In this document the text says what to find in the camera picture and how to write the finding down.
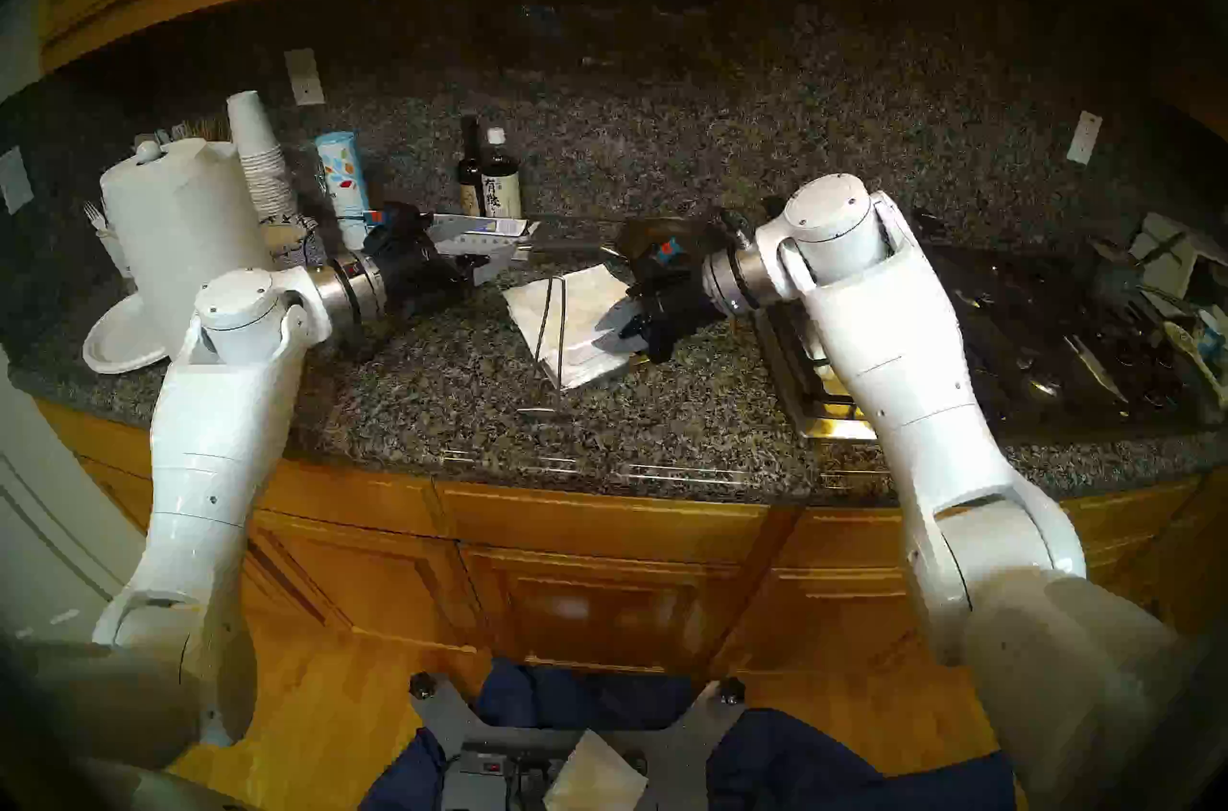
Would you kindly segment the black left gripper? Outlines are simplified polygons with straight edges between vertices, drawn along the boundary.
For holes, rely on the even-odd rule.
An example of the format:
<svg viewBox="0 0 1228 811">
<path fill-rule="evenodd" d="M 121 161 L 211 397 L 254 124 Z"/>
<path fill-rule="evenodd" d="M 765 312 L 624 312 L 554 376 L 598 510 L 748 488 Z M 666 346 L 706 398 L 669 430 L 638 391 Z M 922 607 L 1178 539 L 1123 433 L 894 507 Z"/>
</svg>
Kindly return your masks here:
<svg viewBox="0 0 1228 811">
<path fill-rule="evenodd" d="M 475 281 L 492 281 L 516 261 L 517 247 L 499 247 L 476 265 L 468 256 L 440 254 L 435 245 L 465 245 L 469 224 L 432 224 L 432 243 L 393 243 L 382 249 L 386 318 L 429 313 L 438 305 L 456 302 Z"/>
</svg>

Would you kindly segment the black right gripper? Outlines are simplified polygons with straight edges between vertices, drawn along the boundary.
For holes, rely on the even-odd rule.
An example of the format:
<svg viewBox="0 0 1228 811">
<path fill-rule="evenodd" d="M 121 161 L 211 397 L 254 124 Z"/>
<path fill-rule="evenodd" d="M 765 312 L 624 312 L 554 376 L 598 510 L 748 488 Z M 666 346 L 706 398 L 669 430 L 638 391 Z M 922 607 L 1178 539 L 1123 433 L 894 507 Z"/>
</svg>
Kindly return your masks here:
<svg viewBox="0 0 1228 811">
<path fill-rule="evenodd" d="M 725 321 L 725 312 L 705 291 L 699 270 L 673 272 L 635 281 L 621 299 L 631 318 L 603 332 L 603 351 L 646 354 L 650 362 L 669 362 L 678 342 Z"/>
</svg>

